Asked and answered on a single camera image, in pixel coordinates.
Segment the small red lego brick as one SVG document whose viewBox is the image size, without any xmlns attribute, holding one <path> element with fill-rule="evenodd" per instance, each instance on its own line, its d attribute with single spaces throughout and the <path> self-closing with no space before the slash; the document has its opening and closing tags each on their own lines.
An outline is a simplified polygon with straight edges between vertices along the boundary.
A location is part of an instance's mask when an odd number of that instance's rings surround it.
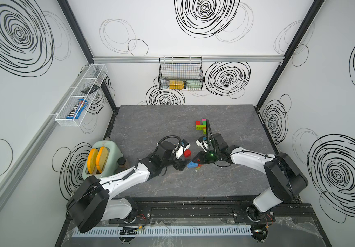
<svg viewBox="0 0 355 247">
<path fill-rule="evenodd" d="M 192 155 L 191 151 L 189 149 L 185 150 L 184 153 L 183 153 L 184 157 L 185 158 L 188 158 Z"/>
</svg>

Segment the blue lego brick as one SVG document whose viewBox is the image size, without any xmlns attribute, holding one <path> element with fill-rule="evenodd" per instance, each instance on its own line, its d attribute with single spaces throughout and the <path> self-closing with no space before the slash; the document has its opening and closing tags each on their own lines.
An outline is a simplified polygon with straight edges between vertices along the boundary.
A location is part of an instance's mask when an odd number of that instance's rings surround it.
<svg viewBox="0 0 355 247">
<path fill-rule="evenodd" d="M 190 162 L 187 167 L 188 168 L 197 168 L 199 167 L 200 165 L 198 163 L 194 163 L 194 162 Z"/>
</svg>

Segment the lime green long lego brick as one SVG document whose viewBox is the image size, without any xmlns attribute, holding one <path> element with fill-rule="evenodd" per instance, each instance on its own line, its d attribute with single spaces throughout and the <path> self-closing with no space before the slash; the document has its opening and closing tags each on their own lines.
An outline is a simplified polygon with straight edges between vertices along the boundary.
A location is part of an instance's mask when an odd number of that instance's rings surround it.
<svg viewBox="0 0 355 247">
<path fill-rule="evenodd" d="M 206 125 L 196 125 L 196 130 L 206 130 Z"/>
</svg>

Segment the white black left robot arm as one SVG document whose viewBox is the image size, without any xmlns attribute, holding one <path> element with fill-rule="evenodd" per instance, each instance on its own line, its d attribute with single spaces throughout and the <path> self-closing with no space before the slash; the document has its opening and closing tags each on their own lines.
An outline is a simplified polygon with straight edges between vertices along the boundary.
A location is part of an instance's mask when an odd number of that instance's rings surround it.
<svg viewBox="0 0 355 247">
<path fill-rule="evenodd" d="M 84 180 L 66 206 L 67 216 L 76 224 L 80 233 L 88 232 L 106 220 L 133 221 L 137 216 L 135 202 L 128 198 L 116 199 L 116 196 L 159 176 L 169 166 L 173 166 L 175 170 L 184 170 L 189 160 L 183 160 L 182 157 L 190 144 L 174 135 L 173 139 L 178 140 L 178 144 L 174 145 L 168 141 L 170 138 L 171 136 L 162 138 L 154 152 L 138 160 L 135 166 L 127 170 L 99 179 L 89 176 Z"/>
</svg>

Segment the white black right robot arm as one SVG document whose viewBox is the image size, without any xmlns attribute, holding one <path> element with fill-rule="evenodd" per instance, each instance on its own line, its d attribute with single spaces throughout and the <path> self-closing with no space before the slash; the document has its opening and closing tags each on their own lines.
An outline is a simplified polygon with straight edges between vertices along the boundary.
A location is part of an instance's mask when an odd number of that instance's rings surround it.
<svg viewBox="0 0 355 247">
<path fill-rule="evenodd" d="M 296 200 L 308 186 L 307 178 L 288 154 L 264 154 L 237 145 L 229 146 L 221 134 L 212 132 L 208 119 L 205 128 L 205 136 L 196 141 L 202 151 L 192 159 L 194 164 L 226 162 L 257 170 L 267 176 L 269 187 L 257 195 L 246 208 L 251 221 L 259 222 L 273 207 Z"/>
</svg>

